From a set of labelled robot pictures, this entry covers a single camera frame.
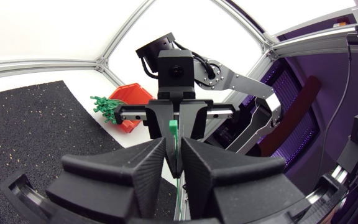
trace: speckled black mat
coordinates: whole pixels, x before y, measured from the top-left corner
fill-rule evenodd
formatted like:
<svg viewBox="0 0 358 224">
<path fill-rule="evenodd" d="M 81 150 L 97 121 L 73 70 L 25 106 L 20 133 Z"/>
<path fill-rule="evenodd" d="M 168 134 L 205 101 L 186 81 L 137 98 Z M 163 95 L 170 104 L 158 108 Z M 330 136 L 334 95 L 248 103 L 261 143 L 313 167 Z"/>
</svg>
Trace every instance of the speckled black mat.
<svg viewBox="0 0 358 224">
<path fill-rule="evenodd" d="M 62 82 L 0 92 L 0 183 L 17 170 L 34 189 L 46 189 L 62 172 L 65 154 L 120 149 Z M 176 188 L 161 180 L 155 218 L 172 220 Z M 24 223 L 0 191 L 0 223 Z"/>
</svg>

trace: metal arm link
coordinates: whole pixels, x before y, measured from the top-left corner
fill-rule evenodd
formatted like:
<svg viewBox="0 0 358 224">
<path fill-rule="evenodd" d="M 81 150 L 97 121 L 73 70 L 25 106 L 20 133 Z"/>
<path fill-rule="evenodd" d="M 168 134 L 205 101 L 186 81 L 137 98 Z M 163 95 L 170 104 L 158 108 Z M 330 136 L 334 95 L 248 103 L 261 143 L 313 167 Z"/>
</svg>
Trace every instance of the metal arm link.
<svg viewBox="0 0 358 224">
<path fill-rule="evenodd" d="M 195 80 L 204 90 L 232 89 L 255 96 L 257 110 L 250 125 L 232 142 L 227 150 L 246 154 L 264 135 L 270 134 L 279 124 L 281 104 L 274 89 L 262 82 L 234 73 L 218 61 L 208 60 L 215 73 L 210 80 L 202 64 L 195 62 Z"/>
</svg>

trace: red bin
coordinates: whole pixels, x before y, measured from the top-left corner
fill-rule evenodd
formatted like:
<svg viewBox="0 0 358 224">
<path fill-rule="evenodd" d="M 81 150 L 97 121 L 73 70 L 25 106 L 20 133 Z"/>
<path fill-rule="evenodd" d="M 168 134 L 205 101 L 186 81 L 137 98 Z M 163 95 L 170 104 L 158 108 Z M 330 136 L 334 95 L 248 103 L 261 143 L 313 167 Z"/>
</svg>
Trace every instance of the red bin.
<svg viewBox="0 0 358 224">
<path fill-rule="evenodd" d="M 129 105 L 144 105 L 153 99 L 153 96 L 143 89 L 138 83 L 119 86 L 109 99 L 122 100 Z M 120 124 L 122 130 L 131 133 L 141 121 L 125 120 Z"/>
</svg>

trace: black cable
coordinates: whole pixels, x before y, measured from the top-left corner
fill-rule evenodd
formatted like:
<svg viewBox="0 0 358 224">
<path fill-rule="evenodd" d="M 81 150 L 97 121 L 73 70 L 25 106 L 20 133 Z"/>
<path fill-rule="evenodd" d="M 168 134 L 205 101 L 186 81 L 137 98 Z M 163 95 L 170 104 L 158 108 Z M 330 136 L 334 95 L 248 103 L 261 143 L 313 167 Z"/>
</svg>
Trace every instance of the black cable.
<svg viewBox="0 0 358 224">
<path fill-rule="evenodd" d="M 347 69 L 347 80 L 346 80 L 346 86 L 345 86 L 345 90 L 343 92 L 342 98 L 333 114 L 333 116 L 331 117 L 331 119 L 328 122 L 327 128 L 326 128 L 326 132 L 324 134 L 324 138 L 323 138 L 323 146 L 322 146 L 322 150 L 321 150 L 321 155 L 320 155 L 320 164 L 318 167 L 318 172 L 317 172 L 317 179 L 316 179 L 316 184 L 318 183 L 318 180 L 320 178 L 320 172 L 321 172 L 321 167 L 323 166 L 323 158 L 324 158 L 324 151 L 325 151 L 325 145 L 326 145 L 326 139 L 327 139 L 327 135 L 328 135 L 328 131 L 329 131 L 329 127 L 331 127 L 331 124 L 333 123 L 336 115 L 338 114 L 339 109 L 342 106 L 343 100 L 345 99 L 346 93 L 347 93 L 347 87 L 349 86 L 349 80 L 351 79 L 351 62 L 352 62 L 352 54 L 351 54 L 351 48 L 349 45 L 347 45 L 347 57 L 349 59 L 349 66 Z"/>
<path fill-rule="evenodd" d="M 144 62 L 144 59 L 143 59 L 143 58 L 141 58 L 141 61 L 142 61 L 142 65 L 143 65 L 143 70 L 144 70 L 144 72 L 145 72 L 150 78 L 158 79 L 158 76 L 156 76 L 156 75 L 154 75 L 154 74 L 151 74 L 151 73 L 149 72 L 149 70 L 147 69 L 146 63 Z"/>
<path fill-rule="evenodd" d="M 202 65 L 204 65 L 204 61 L 203 59 L 199 58 L 199 57 L 193 57 L 194 59 L 196 59 L 197 61 L 199 61 Z"/>
<path fill-rule="evenodd" d="M 179 49 L 181 50 L 188 50 L 186 47 L 178 44 L 178 42 L 173 41 L 173 43 L 175 43 L 176 46 L 178 46 Z M 201 55 L 199 55 L 198 53 L 191 51 L 191 53 L 194 55 L 194 59 L 198 60 L 201 62 L 201 64 L 204 66 L 206 73 L 208 74 L 208 78 L 210 80 L 215 78 L 215 73 L 214 70 L 212 69 L 211 65 L 208 63 L 207 60 L 205 60 L 205 58 L 203 58 Z"/>
</svg>

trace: green zip tie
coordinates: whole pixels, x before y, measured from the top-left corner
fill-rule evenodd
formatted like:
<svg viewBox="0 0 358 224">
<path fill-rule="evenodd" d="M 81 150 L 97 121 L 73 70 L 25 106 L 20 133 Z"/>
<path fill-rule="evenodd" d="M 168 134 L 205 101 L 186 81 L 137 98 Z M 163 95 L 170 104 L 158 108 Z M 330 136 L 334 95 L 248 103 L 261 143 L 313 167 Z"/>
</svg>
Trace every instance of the green zip tie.
<svg viewBox="0 0 358 224">
<path fill-rule="evenodd" d="M 174 140 L 175 140 L 175 158 L 178 159 L 178 121 L 177 120 L 170 120 L 169 121 L 169 131 L 173 134 Z M 177 202 L 179 206 L 179 214 L 180 214 L 180 220 L 183 220 L 183 217 L 181 215 L 181 204 L 179 199 L 179 179 L 177 178 Z"/>
<path fill-rule="evenodd" d="M 118 105 L 125 105 L 126 103 L 122 100 L 112 100 L 106 97 L 91 96 L 91 99 L 96 100 L 95 105 L 97 107 L 93 109 L 94 112 L 102 112 L 103 116 L 107 119 L 104 122 L 111 121 L 112 124 L 117 124 L 116 118 L 114 117 L 114 110 Z"/>
</svg>

